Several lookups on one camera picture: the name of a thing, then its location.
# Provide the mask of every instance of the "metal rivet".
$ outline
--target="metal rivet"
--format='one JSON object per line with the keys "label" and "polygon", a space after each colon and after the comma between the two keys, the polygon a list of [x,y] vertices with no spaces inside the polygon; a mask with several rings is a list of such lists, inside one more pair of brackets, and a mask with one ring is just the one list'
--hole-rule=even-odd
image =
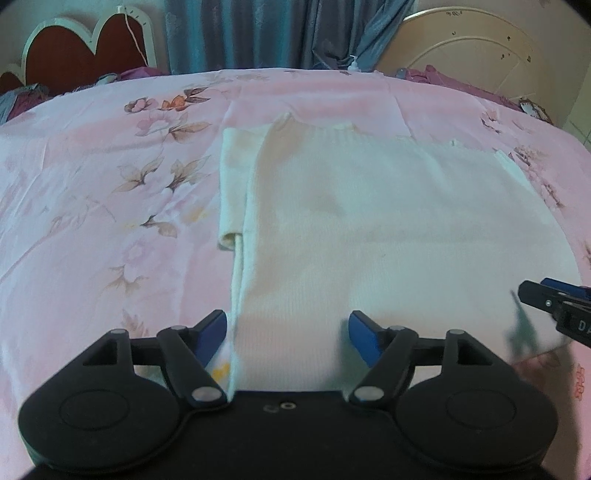
{"label": "metal rivet", "polygon": [[367,385],[355,390],[355,397],[361,401],[376,401],[384,396],[384,391],[379,387]]}
{"label": "metal rivet", "polygon": [[210,402],[220,398],[222,396],[222,392],[213,387],[199,387],[193,390],[191,396],[196,401]]}
{"label": "metal rivet", "polygon": [[267,413],[277,413],[279,411],[279,407],[277,405],[265,405],[262,409]]}

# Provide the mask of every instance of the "wall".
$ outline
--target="wall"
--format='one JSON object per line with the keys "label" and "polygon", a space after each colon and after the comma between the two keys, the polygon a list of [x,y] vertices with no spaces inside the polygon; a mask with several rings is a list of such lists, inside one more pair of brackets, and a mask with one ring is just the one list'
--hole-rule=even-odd
{"label": "wall", "polygon": [[550,66],[557,103],[570,111],[591,63],[591,27],[564,0],[415,0],[414,10],[454,6],[482,8],[528,34]]}
{"label": "wall", "polygon": [[123,4],[140,7],[151,18],[158,67],[168,71],[164,0],[13,0],[0,12],[0,68],[20,64],[27,38],[42,21],[65,15],[92,31],[105,11]]}
{"label": "wall", "polygon": [[591,66],[564,130],[573,134],[591,152]]}

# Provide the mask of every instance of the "cream headboard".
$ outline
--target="cream headboard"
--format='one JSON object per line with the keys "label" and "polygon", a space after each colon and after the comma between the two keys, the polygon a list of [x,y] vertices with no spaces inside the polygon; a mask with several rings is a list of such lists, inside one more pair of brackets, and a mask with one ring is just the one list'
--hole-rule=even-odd
{"label": "cream headboard", "polygon": [[433,8],[407,17],[377,69],[433,65],[445,75],[510,100],[527,97],[550,118],[559,106],[547,63],[533,41],[507,20],[476,8]]}

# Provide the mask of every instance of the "screw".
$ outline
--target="screw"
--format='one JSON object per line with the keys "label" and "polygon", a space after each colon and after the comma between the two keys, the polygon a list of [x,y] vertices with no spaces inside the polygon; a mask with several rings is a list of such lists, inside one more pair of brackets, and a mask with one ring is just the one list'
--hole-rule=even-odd
{"label": "screw", "polygon": [[355,397],[361,401],[376,401],[384,396],[384,391],[379,387],[366,385],[355,390]]}
{"label": "screw", "polygon": [[222,396],[222,392],[213,387],[199,387],[193,390],[191,396],[196,401],[211,402],[220,398]]}

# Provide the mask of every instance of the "white cord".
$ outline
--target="white cord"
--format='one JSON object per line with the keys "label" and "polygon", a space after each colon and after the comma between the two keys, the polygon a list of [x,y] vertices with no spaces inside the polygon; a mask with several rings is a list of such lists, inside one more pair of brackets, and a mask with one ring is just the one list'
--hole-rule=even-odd
{"label": "white cord", "polygon": [[131,33],[131,38],[134,39],[135,48],[137,48],[139,51],[139,54],[142,55],[142,60],[144,61],[144,65],[148,66],[148,60],[146,60],[146,57],[144,56],[144,52],[142,52],[139,47],[138,39],[135,38],[135,34],[134,34],[133,30],[131,30],[131,27],[129,26],[129,19],[127,18],[127,7],[126,6],[123,7],[123,11],[124,11],[123,15],[125,17],[125,25],[127,26],[127,30],[129,30],[129,33]]}

